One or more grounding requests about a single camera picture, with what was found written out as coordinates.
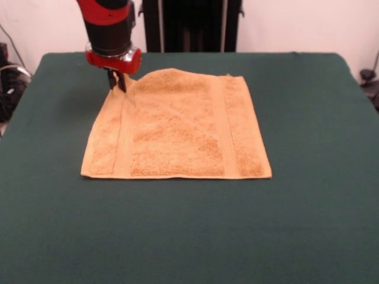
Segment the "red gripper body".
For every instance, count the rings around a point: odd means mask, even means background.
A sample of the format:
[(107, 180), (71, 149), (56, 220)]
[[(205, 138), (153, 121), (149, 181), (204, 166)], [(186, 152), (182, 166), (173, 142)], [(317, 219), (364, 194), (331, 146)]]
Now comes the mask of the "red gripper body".
[(142, 51), (132, 46), (126, 53), (119, 56), (102, 56), (93, 51), (88, 43), (85, 55), (89, 64), (102, 69), (110, 69), (127, 75), (135, 75), (142, 62)]

